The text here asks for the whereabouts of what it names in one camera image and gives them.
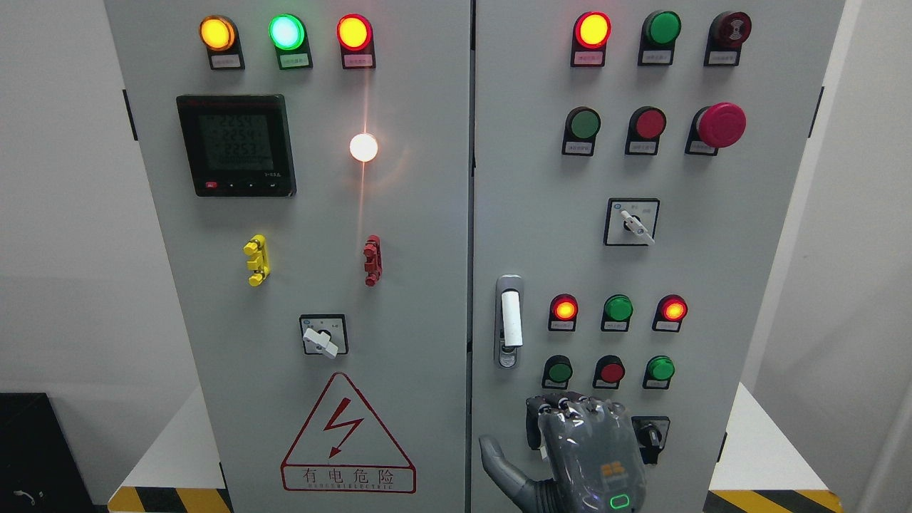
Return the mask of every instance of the robotic hand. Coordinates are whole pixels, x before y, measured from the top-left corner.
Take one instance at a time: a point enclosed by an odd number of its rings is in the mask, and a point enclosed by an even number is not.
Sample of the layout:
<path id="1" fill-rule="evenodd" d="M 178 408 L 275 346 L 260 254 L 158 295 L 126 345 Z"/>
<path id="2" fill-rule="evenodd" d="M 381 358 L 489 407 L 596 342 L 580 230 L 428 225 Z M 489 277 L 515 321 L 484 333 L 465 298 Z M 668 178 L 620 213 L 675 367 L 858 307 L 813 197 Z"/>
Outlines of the robotic hand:
<path id="1" fill-rule="evenodd" d="M 530 397 L 529 447 L 544 450 L 553 479 L 533 481 L 506 460 L 492 436 L 479 438 L 482 465 L 524 513 L 633 513 L 646 497 L 637 436 L 623 404 L 575 392 Z"/>

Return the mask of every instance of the green indicator light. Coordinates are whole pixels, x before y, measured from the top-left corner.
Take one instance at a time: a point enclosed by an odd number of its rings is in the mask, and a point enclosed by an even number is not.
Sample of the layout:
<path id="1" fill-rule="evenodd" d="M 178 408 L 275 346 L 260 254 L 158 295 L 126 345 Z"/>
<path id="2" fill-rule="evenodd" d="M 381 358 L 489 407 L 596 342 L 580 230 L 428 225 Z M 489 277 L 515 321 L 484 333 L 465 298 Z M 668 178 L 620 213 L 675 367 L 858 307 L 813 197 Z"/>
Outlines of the green indicator light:
<path id="1" fill-rule="evenodd" d="M 573 376 L 573 367 L 566 363 L 557 363 L 548 369 L 548 379 L 555 383 L 565 382 L 570 379 L 570 376 Z"/>
<path id="2" fill-rule="evenodd" d="M 613 509 L 621 509 L 630 506 L 630 497 L 627 494 L 615 495 L 608 501 Z"/>
<path id="3" fill-rule="evenodd" d="M 570 131 L 580 139 L 589 139 L 598 133 L 601 122 L 591 110 L 581 110 L 570 121 Z"/>
<path id="4" fill-rule="evenodd" d="M 657 356 L 649 361 L 646 372 L 656 381 L 666 382 L 675 375 L 675 364 L 668 356 Z"/>
<path id="5" fill-rule="evenodd" d="M 304 43 L 304 24 L 297 16 L 279 15 L 269 23 L 269 37 L 280 50 L 296 50 Z"/>
<path id="6" fill-rule="evenodd" d="M 671 11 L 652 16 L 648 23 L 646 37 L 654 45 L 667 45 L 681 33 L 681 19 Z"/>
<path id="7" fill-rule="evenodd" d="M 605 302 L 605 315 L 609 319 L 620 321 L 633 316 L 633 303 L 627 296 L 613 296 Z"/>

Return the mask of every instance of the white handle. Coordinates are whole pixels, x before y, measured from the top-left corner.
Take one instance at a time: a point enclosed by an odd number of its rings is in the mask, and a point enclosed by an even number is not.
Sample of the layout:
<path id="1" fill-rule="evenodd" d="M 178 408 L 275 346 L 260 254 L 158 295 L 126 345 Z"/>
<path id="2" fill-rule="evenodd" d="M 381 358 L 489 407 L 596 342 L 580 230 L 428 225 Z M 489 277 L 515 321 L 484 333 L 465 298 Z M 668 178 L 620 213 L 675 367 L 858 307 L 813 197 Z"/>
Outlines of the white handle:
<path id="1" fill-rule="evenodd" d="M 503 345 L 508 348 L 523 345 L 523 320 L 519 315 L 519 292 L 507 290 L 501 294 L 503 312 Z"/>
<path id="2" fill-rule="evenodd" d="M 339 353 L 339 347 L 330 341 L 329 335 L 326 333 L 320 333 L 319 331 L 314 331 L 312 328 L 307 328 L 304 332 L 304 340 L 314 344 L 317 350 L 322 352 L 323 356 L 326 356 L 330 360 L 335 360 L 336 355 Z"/>
<path id="3" fill-rule="evenodd" d="M 650 246 L 656 244 L 656 239 L 652 238 L 652 236 L 649 234 L 648 228 L 643 226 L 643 224 L 639 222 L 639 219 L 636 219 L 633 215 L 630 215 L 630 212 L 626 210 L 621 211 L 621 216 L 624 217 L 624 226 L 633 232 L 633 235 L 643 239 L 646 244 Z"/>

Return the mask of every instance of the yellow door latch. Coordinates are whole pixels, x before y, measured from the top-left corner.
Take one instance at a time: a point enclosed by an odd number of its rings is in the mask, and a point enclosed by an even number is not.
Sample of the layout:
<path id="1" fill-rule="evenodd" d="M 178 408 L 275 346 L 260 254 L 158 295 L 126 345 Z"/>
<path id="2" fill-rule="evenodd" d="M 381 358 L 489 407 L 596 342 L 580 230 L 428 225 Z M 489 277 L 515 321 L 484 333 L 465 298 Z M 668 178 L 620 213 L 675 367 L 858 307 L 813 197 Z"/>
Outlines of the yellow door latch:
<path id="1" fill-rule="evenodd" d="M 254 273 L 247 278 L 251 287 L 259 287 L 269 276 L 269 256 L 266 254 L 266 237 L 260 234 L 250 238 L 244 246 L 247 270 Z"/>

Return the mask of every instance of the red triangle warning symbol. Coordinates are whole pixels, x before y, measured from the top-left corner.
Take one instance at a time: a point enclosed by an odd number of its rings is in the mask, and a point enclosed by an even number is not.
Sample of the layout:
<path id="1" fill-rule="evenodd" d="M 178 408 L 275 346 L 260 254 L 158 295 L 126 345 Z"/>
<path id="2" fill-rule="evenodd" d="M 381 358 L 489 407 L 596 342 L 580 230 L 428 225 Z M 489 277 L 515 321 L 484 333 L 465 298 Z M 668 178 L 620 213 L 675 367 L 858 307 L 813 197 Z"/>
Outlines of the red triangle warning symbol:
<path id="1" fill-rule="evenodd" d="M 415 466 L 343 372 L 326 384 L 282 461 L 288 491 L 415 493 Z"/>

